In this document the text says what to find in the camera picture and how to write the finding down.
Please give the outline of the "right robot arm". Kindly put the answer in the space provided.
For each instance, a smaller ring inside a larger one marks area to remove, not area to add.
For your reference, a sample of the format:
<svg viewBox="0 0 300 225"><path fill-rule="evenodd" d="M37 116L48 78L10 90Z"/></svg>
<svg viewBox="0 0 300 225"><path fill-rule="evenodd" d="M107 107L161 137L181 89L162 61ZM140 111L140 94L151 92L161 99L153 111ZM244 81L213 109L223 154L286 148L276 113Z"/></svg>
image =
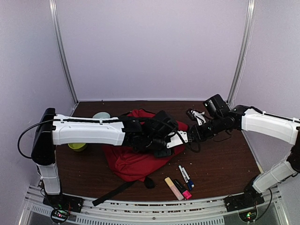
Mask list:
<svg viewBox="0 0 300 225"><path fill-rule="evenodd" d="M254 106L230 107L219 94L203 102L208 115L188 109L196 122L190 128L196 143L222 132L241 131L261 169L245 187L240 203L250 207L267 189L300 173L300 120L261 111Z"/></svg>

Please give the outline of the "red student backpack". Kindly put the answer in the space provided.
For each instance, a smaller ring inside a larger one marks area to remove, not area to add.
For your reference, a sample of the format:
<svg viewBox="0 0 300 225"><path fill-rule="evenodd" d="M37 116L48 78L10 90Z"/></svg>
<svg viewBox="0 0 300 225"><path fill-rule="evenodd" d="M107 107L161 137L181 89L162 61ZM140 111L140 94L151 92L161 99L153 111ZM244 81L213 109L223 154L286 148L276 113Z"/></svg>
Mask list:
<svg viewBox="0 0 300 225"><path fill-rule="evenodd" d="M154 181L148 176L165 166L174 156L182 153L184 149L185 147L181 145L175 147L174 153L171 156L156 158L152 153L136 153L132 147L102 144L101 150L105 155L108 167L115 175L124 180L125 183L94 200L92 204L97 206L113 198L131 187L136 181L143 182L148 189L154 188Z"/></svg>

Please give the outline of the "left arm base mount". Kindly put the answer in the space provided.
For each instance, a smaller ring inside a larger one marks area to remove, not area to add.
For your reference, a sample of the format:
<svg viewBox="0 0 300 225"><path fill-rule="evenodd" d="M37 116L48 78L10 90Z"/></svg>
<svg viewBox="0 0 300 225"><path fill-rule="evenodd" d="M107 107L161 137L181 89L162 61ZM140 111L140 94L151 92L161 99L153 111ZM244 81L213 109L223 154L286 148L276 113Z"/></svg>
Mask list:
<svg viewBox="0 0 300 225"><path fill-rule="evenodd" d="M51 206L54 209L80 213L83 206L83 199L70 195L49 195L48 198L44 197L43 204Z"/></svg>

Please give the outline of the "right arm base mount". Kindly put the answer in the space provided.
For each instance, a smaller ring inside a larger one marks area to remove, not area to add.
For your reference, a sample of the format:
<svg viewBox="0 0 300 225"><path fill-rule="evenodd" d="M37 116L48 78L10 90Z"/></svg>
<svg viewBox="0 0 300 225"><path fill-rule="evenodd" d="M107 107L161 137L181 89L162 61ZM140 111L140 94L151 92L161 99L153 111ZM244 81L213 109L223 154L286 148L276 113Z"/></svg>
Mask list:
<svg viewBox="0 0 300 225"><path fill-rule="evenodd" d="M264 198L260 195L251 195L244 193L240 195L230 195L224 199L227 212L243 210L255 207L258 204L264 203Z"/></svg>

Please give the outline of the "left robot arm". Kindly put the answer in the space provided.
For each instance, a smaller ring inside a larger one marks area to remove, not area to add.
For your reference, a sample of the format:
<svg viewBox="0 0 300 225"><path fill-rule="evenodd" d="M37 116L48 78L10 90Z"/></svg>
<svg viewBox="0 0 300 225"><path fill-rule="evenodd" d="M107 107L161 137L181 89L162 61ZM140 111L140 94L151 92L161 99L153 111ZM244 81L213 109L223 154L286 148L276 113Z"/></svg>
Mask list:
<svg viewBox="0 0 300 225"><path fill-rule="evenodd" d="M111 146L132 147L138 151L168 150L183 144L178 123L165 112L154 117L119 116L112 118L82 118L57 114L54 108L45 110L40 122L26 128L21 139L35 129L31 155L19 153L35 162L44 184L45 195L57 208L67 204L62 194L61 181L56 164L56 146L69 143L98 143Z"/></svg>

